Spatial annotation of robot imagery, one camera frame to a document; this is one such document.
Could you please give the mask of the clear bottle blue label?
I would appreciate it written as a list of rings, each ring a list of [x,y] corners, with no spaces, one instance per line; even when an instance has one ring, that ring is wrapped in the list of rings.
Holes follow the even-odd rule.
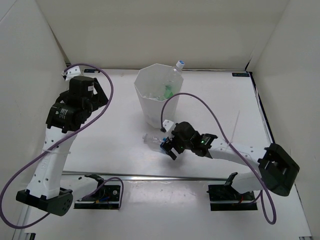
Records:
[[[165,142],[165,137],[152,136],[149,134],[145,134],[143,137],[143,143],[148,145],[148,147],[157,152],[161,152],[163,149],[161,148],[162,143]]]

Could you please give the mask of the crushed green plastic bottle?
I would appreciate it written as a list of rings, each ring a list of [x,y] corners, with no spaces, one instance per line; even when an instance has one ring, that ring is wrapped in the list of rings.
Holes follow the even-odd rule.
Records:
[[[169,84],[165,85],[163,98],[166,100],[166,99],[169,99],[170,97],[172,97],[173,95],[174,95],[174,93],[173,93],[172,86]]]

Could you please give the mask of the clear plastic bottle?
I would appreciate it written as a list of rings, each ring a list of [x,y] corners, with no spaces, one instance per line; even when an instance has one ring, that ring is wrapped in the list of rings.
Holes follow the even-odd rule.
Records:
[[[182,60],[179,60],[175,66],[172,66],[163,78],[157,80],[156,86],[152,88],[148,97],[156,101],[164,101],[163,95],[165,92],[165,85],[171,85],[173,94],[175,94],[177,92],[177,87],[180,84],[180,79],[182,77],[181,72],[184,66],[185,62]]]

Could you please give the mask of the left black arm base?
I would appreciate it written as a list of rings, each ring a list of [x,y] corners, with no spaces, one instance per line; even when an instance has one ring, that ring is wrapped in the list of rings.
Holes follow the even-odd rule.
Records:
[[[108,179],[97,174],[86,174],[78,179],[74,189],[74,209],[120,210],[124,195],[124,182],[117,176]]]

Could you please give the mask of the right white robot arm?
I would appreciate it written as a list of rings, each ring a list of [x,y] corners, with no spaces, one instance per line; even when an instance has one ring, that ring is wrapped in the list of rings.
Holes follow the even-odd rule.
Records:
[[[300,171],[298,164],[276,143],[265,148],[227,143],[214,134],[200,134],[186,121],[174,123],[165,120],[160,130],[167,134],[160,147],[173,160],[184,151],[191,151],[198,157],[249,167],[248,173],[231,174],[224,184],[224,193],[230,200],[264,188],[278,196],[287,197]]]

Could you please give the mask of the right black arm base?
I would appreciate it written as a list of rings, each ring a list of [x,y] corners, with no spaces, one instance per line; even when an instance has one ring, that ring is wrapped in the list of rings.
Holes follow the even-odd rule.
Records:
[[[238,193],[232,183],[237,176],[237,172],[232,173],[224,184],[208,185],[210,210],[212,212],[226,211],[257,211],[257,200],[253,191]]]

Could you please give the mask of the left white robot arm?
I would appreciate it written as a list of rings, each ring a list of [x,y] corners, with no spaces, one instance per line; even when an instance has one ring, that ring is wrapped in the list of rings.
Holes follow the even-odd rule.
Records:
[[[17,192],[18,202],[56,216],[67,213],[74,195],[61,187],[61,177],[71,145],[81,125],[108,101],[97,78],[75,76],[69,81],[69,89],[49,110],[42,150],[45,155],[26,189]]]

